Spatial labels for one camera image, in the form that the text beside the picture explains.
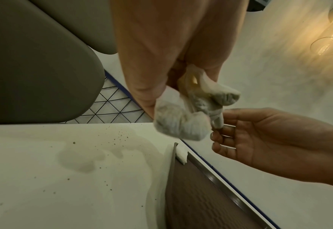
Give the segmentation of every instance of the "white floor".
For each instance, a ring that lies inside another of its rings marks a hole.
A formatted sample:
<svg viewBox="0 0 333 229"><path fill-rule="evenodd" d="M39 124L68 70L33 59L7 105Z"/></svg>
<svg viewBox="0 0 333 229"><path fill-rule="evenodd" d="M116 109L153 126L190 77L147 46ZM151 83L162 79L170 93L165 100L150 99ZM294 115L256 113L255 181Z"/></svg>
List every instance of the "white floor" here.
<svg viewBox="0 0 333 229"><path fill-rule="evenodd" d="M68 121L78 123L150 123L153 120L109 79L94 104L80 117Z"/></svg>

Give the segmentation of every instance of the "blue edge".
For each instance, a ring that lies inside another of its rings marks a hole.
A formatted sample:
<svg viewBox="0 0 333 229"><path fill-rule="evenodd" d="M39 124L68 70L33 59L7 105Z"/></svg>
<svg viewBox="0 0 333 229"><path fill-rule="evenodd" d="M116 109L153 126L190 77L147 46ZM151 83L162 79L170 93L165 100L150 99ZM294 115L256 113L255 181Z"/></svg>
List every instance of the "blue edge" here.
<svg viewBox="0 0 333 229"><path fill-rule="evenodd" d="M105 76L113 83L115 84L125 95L127 95L132 101L137 103L134 98L131 96L130 92L122 86L110 73L108 73L105 70ZM268 222L270 222L276 229L280 229L279 226L277 226L276 223L274 223L267 215L265 215L252 201L250 201L243 193L241 193L240 190L238 190L231 182L229 182L216 168L214 168L210 163L208 163L202 156L200 156L190 145L188 145L185 141L181 140L186 144L193 152L198 155L209 167L213 169L222 179L227 182L239 195L242 196L243 199L245 199L252 207L254 207Z"/></svg>

